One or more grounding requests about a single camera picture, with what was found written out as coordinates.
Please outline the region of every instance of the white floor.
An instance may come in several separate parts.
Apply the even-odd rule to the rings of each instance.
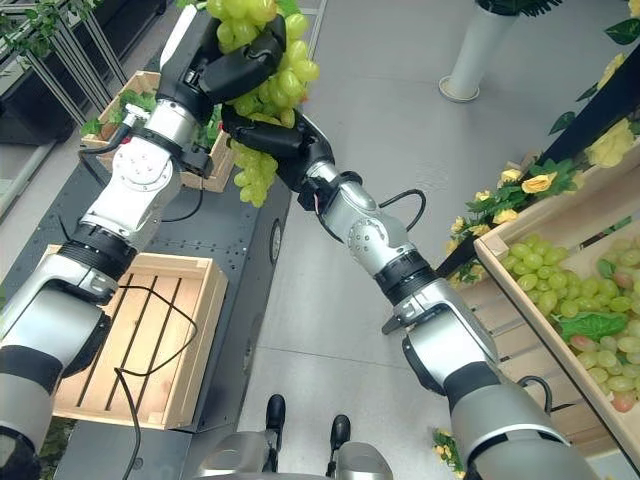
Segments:
[[[471,0],[329,0],[316,51],[322,74],[306,106],[340,167],[357,170],[378,200],[427,192],[427,214],[411,236],[434,265],[464,202],[493,186],[507,161],[551,142],[555,118],[576,108],[572,100],[620,51],[602,29],[627,15],[620,1],[565,0],[547,16],[519,19],[480,99],[458,105],[439,95],[437,81],[450,72],[472,11]],[[170,8],[152,27],[128,73],[175,19]],[[75,167],[78,144],[76,135],[56,147],[0,224],[0,278]],[[28,152],[19,150],[0,146],[3,168]],[[415,205],[393,211],[408,221]],[[294,201],[240,420],[240,429],[263,428],[268,397],[285,395],[281,471],[323,474],[331,421],[346,413],[352,438],[374,444],[396,478],[452,478],[430,440],[433,427],[448,427],[447,404],[418,385],[401,336],[379,333],[390,312],[374,282]]]

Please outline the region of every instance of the yellow flower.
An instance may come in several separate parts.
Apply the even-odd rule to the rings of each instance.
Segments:
[[[618,55],[613,57],[613,60],[611,60],[609,62],[609,65],[607,65],[607,67],[604,69],[604,74],[602,74],[602,78],[598,82],[598,90],[604,87],[607,82],[611,80],[611,77],[613,77],[613,74],[616,73],[618,67],[620,67],[620,65],[624,63],[624,58],[625,57],[623,53],[619,53]]]
[[[632,17],[640,17],[640,0],[629,0],[629,10]]]
[[[502,225],[505,222],[513,222],[516,218],[518,218],[518,212],[510,208],[509,210],[502,210],[494,216],[493,223]]]
[[[447,242],[447,248],[446,248],[447,256],[451,255],[453,253],[453,251],[456,248],[458,248],[458,245],[459,245],[459,243],[456,240],[453,240],[453,239],[449,240]]]
[[[547,173],[530,178],[522,183],[522,190],[525,193],[540,193],[549,190],[553,180],[558,176],[558,172]]]
[[[520,180],[522,176],[522,172],[516,168],[510,168],[509,170],[505,170],[500,174],[500,182],[504,183],[513,183]]]
[[[584,178],[584,172],[578,172],[573,176],[573,183],[576,184],[576,189],[575,190],[567,190],[566,193],[567,195],[574,195],[578,190],[580,190],[582,187],[584,187],[584,184],[586,182],[586,179]]]
[[[491,192],[489,190],[485,190],[484,192],[476,193],[476,201],[484,201],[491,196]]]
[[[482,225],[470,227],[469,230],[471,230],[471,233],[473,233],[476,237],[481,237],[485,233],[489,233],[491,231],[491,228],[489,228],[489,225],[485,225],[483,223]]]
[[[630,130],[629,120],[623,118],[604,135],[587,147],[584,153],[591,165],[611,168],[618,165],[627,150],[633,145],[633,132]]]
[[[464,218],[457,217],[456,221],[451,225],[451,232],[458,233],[464,228]]]

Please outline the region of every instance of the empty wooden crate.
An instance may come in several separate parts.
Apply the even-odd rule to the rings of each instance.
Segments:
[[[49,252],[56,249],[49,247]],[[148,372],[193,337],[179,356],[157,372],[144,377],[124,374],[141,426],[171,429],[190,425],[227,278],[212,259],[143,253],[136,257],[120,285],[153,290],[188,315],[197,332],[156,295],[120,288],[104,307],[113,321],[107,341],[89,368],[62,381],[54,415],[132,425],[114,368]]]
[[[610,399],[500,260],[507,255],[509,245],[538,233],[554,245],[569,249],[570,256],[563,262],[566,268],[582,278],[597,274],[599,257],[617,238],[640,235],[640,221],[635,220],[586,248],[583,244],[640,211],[639,186],[640,145],[636,144],[617,167],[590,169],[586,185],[577,193],[543,200],[522,212],[515,222],[503,224],[476,240],[478,257],[495,283],[485,280],[462,292],[494,335],[503,357],[501,368],[507,375],[514,380],[531,374],[549,380],[554,406],[558,408],[552,414],[557,428],[586,454],[613,447],[608,430],[636,467],[640,467],[640,405],[627,413],[612,407]]]
[[[100,114],[98,120],[105,126],[102,129],[102,135],[85,135],[82,137],[82,144],[87,148],[103,148],[109,144],[107,140],[116,130],[117,126],[109,124],[109,114],[117,108],[120,108],[120,94],[125,90],[133,90],[136,93],[153,92],[158,90],[160,85],[160,74],[156,72],[136,72],[133,77],[129,79],[127,84],[118,92],[118,95],[111,101],[107,108]],[[201,184],[205,190],[211,192],[222,192],[229,180],[229,175],[233,169],[233,152],[227,148],[227,139],[229,135],[225,132],[220,132],[218,138],[211,148],[209,156],[213,160],[213,173],[209,178],[206,178],[204,182],[200,177],[189,173],[182,172],[181,178],[183,185],[199,189]],[[102,163],[107,170],[112,170],[113,155],[115,150],[109,153],[104,153],[98,156],[100,163]]]

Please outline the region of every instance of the white pillar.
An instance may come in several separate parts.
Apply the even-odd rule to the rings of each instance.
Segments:
[[[517,18],[491,13],[476,4],[453,72],[440,80],[440,92],[447,99],[470,102],[478,97],[489,62]]]

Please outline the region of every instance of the wooden crate with grapes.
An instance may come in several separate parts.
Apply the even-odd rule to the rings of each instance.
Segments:
[[[461,292],[494,336],[501,369],[550,384],[556,428],[585,455],[615,439],[636,467],[639,186],[636,143],[615,168],[585,172],[578,192],[542,200],[476,240],[493,280]],[[542,389],[529,391],[543,403]]]

